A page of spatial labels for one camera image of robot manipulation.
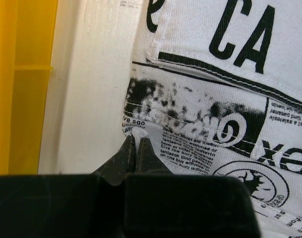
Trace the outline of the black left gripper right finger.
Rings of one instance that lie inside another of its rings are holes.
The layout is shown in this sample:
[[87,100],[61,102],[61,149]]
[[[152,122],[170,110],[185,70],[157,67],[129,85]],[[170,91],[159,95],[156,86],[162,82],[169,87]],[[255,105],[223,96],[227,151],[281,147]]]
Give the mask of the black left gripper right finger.
[[258,238],[250,194],[234,177],[175,175],[140,141],[125,178],[128,238]]

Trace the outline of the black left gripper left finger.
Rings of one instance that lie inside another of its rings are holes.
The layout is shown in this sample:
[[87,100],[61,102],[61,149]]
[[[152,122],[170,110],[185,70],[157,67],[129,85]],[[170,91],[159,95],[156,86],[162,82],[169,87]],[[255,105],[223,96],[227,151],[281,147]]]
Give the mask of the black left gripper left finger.
[[135,140],[96,171],[0,176],[0,238],[121,238],[122,182],[134,168]]

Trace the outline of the newspaper print trousers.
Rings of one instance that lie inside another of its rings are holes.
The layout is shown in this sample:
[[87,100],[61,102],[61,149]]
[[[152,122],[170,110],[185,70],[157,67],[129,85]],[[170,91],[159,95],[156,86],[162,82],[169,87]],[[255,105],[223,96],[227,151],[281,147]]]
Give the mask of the newspaper print trousers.
[[264,238],[302,238],[302,0],[145,0],[123,132],[175,174],[238,178]]

